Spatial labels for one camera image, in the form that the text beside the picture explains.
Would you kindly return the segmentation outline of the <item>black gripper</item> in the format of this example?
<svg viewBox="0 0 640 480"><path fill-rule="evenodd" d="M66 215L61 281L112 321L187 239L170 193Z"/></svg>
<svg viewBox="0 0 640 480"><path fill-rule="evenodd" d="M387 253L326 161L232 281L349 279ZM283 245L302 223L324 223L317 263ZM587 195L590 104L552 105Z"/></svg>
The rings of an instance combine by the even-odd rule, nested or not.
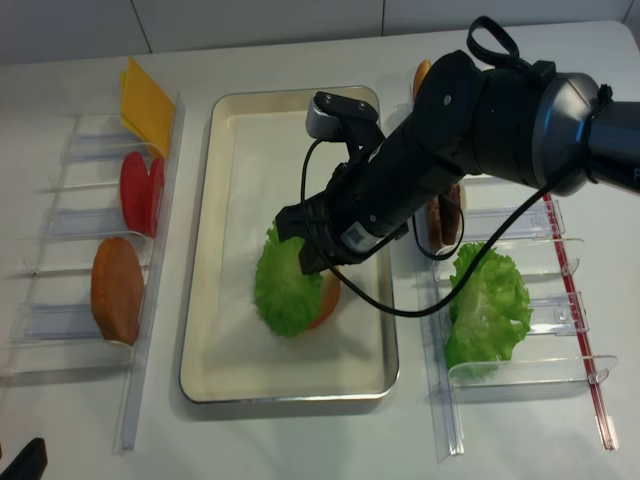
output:
<svg viewBox="0 0 640 480"><path fill-rule="evenodd" d="M415 212L413 143L353 146L349 153L323 192L282 208L275 217L280 241L304 240L298 255L303 274L320 273L330 263L364 262L403 236Z"/></svg>

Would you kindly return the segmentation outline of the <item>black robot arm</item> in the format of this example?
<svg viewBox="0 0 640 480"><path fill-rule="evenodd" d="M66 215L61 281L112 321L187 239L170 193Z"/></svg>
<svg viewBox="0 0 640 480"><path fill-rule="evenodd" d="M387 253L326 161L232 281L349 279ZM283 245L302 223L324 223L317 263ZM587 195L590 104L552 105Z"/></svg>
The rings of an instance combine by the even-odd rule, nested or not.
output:
<svg viewBox="0 0 640 480"><path fill-rule="evenodd" d="M307 130L345 143L349 159L323 191L277 215L282 239L303 240L306 274L365 261L467 175L561 196L587 182L639 189L638 104L551 62L480 70L456 51L431 66L392 133L368 103L328 92L312 98Z"/></svg>

